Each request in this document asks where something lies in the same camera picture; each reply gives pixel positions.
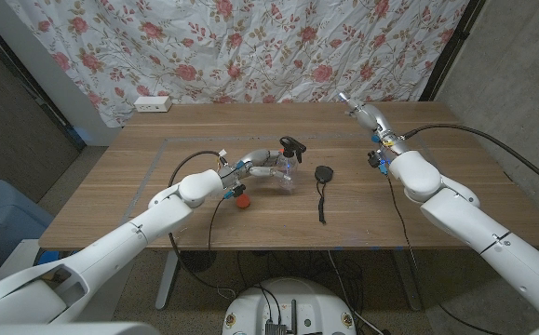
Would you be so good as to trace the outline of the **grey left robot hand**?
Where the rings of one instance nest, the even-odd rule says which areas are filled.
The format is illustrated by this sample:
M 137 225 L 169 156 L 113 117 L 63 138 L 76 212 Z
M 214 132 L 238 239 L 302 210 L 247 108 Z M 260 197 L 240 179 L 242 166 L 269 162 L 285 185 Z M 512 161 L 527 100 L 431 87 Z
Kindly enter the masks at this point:
M 292 154 L 286 154 L 284 150 L 260 149 L 240 158 L 222 179 L 227 181 L 234 177 L 239 180 L 255 176 L 276 177 L 280 181 L 291 182 L 294 169 Z

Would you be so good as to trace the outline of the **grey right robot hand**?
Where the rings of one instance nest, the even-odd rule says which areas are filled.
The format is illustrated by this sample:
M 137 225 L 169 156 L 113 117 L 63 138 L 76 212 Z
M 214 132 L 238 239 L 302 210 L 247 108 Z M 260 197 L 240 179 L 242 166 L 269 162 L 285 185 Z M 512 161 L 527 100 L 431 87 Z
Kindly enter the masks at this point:
M 345 103 L 349 110 L 346 114 L 357 120 L 357 123 L 368 130 L 376 142 L 393 155 L 401 155 L 409 151 L 408 145 L 393 130 L 384 114 L 374 105 L 360 103 L 340 92 L 338 99 Z

